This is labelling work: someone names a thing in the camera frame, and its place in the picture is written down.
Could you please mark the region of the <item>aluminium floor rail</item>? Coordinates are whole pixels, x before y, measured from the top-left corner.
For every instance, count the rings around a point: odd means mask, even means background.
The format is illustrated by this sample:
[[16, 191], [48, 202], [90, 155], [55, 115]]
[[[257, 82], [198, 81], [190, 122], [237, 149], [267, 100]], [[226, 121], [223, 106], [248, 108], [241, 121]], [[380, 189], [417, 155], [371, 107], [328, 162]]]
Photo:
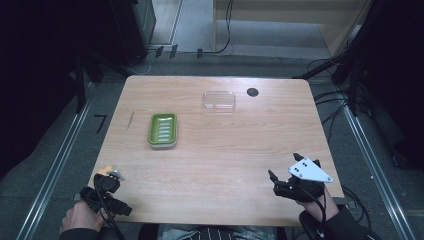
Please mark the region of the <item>aluminium floor rail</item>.
[[69, 154], [74, 146], [74, 143], [79, 135], [82, 125], [86, 119], [88, 111], [91, 107], [93, 95], [98, 87], [95, 83], [89, 83], [85, 97], [86, 102], [82, 109], [73, 118], [72, 124], [67, 131], [64, 140], [54, 158], [54, 161], [38, 191], [31, 208], [25, 218], [24, 223], [16, 237], [16, 240], [32, 240], [39, 222], [44, 215], [45, 209], [51, 199], [53, 191], [58, 183], [58, 180], [63, 172]]
[[382, 198], [385, 208], [390, 216], [400, 240], [418, 240], [412, 226], [407, 219], [405, 211], [400, 204], [393, 188], [391, 187], [382, 167], [378, 162], [369, 139], [367, 138], [359, 119], [346, 109], [344, 115], [349, 123], [352, 133], [364, 156], [368, 169], [373, 177], [378, 192]]

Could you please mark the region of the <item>clear plastic box lid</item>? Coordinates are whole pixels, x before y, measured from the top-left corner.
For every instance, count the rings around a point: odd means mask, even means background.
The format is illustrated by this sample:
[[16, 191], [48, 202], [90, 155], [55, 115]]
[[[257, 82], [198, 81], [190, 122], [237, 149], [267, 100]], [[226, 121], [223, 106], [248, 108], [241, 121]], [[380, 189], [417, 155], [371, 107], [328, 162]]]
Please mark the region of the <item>clear plastic box lid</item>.
[[235, 93], [232, 91], [206, 91], [203, 94], [202, 107], [210, 112], [234, 112], [236, 108]]

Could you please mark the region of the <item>dark curtain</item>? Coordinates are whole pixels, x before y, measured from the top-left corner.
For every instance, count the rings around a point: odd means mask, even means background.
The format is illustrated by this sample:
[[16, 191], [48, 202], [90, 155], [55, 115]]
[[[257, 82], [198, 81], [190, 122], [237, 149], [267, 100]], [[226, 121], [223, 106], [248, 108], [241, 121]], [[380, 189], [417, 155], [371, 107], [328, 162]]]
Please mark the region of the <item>dark curtain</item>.
[[78, 91], [70, 76], [101, 0], [0, 0], [0, 178], [25, 160]]
[[394, 164], [424, 171], [424, 0], [372, 0], [355, 53]]

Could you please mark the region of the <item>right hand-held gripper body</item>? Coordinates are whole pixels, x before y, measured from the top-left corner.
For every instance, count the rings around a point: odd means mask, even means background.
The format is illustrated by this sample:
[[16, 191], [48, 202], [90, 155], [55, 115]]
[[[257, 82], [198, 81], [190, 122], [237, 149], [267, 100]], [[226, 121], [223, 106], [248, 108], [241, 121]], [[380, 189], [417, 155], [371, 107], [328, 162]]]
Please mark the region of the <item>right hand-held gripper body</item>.
[[318, 159], [304, 157], [290, 166], [288, 172], [291, 177], [284, 181], [279, 179], [283, 186], [273, 187], [273, 191], [276, 196], [299, 202], [313, 202], [324, 194], [324, 184], [333, 182], [333, 178], [321, 168]]

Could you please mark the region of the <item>person's striped clothing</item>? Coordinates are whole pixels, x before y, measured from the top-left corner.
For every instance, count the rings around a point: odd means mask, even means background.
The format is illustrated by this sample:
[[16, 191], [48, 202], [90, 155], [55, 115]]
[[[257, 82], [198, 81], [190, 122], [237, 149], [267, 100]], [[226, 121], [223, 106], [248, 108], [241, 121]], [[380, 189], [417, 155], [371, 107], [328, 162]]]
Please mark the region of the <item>person's striped clothing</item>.
[[138, 240], [288, 240], [283, 227], [144, 224]]

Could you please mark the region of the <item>person's right hand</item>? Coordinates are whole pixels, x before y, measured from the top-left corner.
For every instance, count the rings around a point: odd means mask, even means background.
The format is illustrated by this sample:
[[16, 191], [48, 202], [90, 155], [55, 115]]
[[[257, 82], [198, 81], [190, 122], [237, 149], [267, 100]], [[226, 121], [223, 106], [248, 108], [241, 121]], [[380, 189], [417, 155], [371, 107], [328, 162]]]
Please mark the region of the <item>person's right hand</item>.
[[299, 205], [319, 222], [323, 220], [323, 216], [329, 220], [339, 213], [339, 209], [327, 189], [324, 189], [324, 195], [320, 196], [317, 202], [299, 202]]

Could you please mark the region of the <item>person's left hand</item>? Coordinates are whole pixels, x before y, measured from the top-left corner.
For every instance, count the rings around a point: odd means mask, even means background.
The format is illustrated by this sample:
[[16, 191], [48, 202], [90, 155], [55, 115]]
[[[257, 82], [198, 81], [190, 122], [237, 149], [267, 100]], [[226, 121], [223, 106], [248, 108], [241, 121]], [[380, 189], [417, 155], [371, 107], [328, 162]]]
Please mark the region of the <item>person's left hand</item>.
[[92, 211], [85, 201], [81, 200], [66, 212], [59, 232], [64, 233], [72, 229], [90, 229], [99, 232], [103, 224], [104, 219]]

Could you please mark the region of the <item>light wooden furniture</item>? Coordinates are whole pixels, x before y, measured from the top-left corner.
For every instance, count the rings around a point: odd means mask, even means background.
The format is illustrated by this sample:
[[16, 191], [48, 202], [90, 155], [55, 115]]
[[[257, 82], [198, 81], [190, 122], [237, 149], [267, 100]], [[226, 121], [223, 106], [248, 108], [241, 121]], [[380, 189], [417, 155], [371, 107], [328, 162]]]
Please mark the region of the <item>light wooden furniture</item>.
[[[213, 49], [217, 21], [224, 20], [230, 0], [213, 1]], [[340, 54], [373, 0], [232, 0], [232, 18], [240, 21], [318, 24], [332, 57]]]

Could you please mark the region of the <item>black metal stand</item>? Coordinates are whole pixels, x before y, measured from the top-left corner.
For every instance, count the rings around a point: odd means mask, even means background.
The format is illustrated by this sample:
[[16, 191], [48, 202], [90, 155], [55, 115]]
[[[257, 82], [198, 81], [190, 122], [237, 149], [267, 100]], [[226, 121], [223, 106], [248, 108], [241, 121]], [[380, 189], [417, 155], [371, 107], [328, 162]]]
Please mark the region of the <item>black metal stand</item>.
[[348, 81], [347, 105], [351, 113], [354, 116], [357, 116], [356, 100], [360, 79], [360, 66], [358, 57], [352, 51], [344, 50], [341, 54], [335, 57], [325, 59], [321, 65], [313, 68], [312, 70], [308, 70], [304, 74], [294, 76], [294, 79], [307, 80], [331, 67], [336, 67], [336, 70], [331, 76], [333, 84], [340, 86], [344, 84], [345, 81]]
[[84, 75], [87, 74], [91, 82], [100, 82], [103, 78], [98, 62], [97, 55], [93, 51], [74, 51], [77, 113], [82, 112], [86, 103]]

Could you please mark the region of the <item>green soap dish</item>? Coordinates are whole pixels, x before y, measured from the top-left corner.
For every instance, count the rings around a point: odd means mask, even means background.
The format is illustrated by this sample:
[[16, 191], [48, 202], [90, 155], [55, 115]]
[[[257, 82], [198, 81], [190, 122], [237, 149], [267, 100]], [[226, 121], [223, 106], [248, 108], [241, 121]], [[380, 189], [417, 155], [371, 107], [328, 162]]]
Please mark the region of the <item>green soap dish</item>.
[[152, 148], [172, 148], [177, 143], [177, 116], [157, 113], [151, 116], [148, 142]]

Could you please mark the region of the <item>black cabinet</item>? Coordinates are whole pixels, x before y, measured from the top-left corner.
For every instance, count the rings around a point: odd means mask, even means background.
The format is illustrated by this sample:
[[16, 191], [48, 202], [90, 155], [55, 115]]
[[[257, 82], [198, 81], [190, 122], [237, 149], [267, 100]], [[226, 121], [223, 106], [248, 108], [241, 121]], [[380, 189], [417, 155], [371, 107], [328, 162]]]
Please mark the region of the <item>black cabinet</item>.
[[152, 0], [110, 0], [118, 32], [117, 62], [145, 57], [156, 25]]

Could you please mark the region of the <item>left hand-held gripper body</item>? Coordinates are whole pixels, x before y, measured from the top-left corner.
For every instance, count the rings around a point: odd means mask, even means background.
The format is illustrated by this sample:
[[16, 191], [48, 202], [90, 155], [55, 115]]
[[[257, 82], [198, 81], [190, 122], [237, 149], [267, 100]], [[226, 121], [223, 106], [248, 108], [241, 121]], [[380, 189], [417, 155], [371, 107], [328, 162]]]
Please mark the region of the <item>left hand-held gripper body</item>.
[[126, 178], [117, 168], [109, 165], [100, 169], [94, 175], [94, 189], [100, 198], [110, 197], [120, 188], [121, 182], [125, 180]]

